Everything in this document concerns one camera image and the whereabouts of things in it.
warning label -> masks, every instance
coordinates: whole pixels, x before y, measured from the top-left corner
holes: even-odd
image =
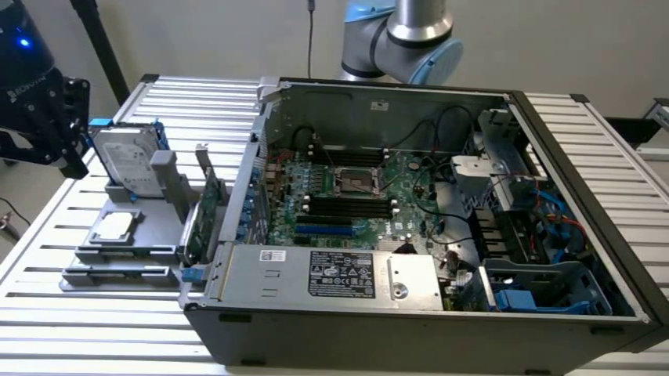
[[[370,253],[311,252],[312,296],[374,299],[374,261]]]

